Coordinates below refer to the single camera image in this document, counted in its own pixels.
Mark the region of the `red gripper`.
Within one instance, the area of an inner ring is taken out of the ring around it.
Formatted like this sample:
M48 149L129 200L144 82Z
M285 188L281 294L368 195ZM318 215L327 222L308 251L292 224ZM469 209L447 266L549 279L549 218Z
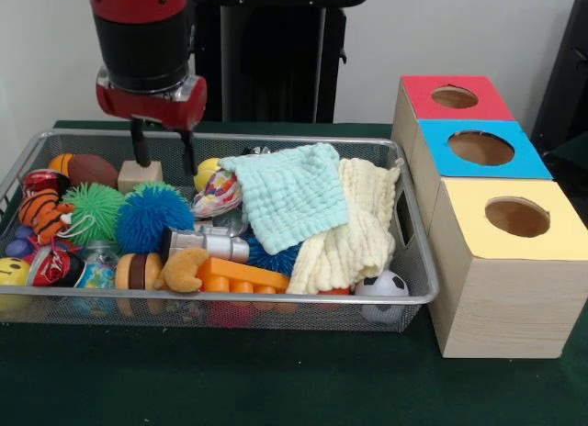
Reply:
M102 110L113 117L130 119L130 136L136 163L149 167L151 158L143 135L144 120L178 132L184 145L183 167L189 176L196 173L192 129L204 116L208 99L206 80L190 74L177 88L158 94L135 94L117 88L106 68L96 78L96 97Z

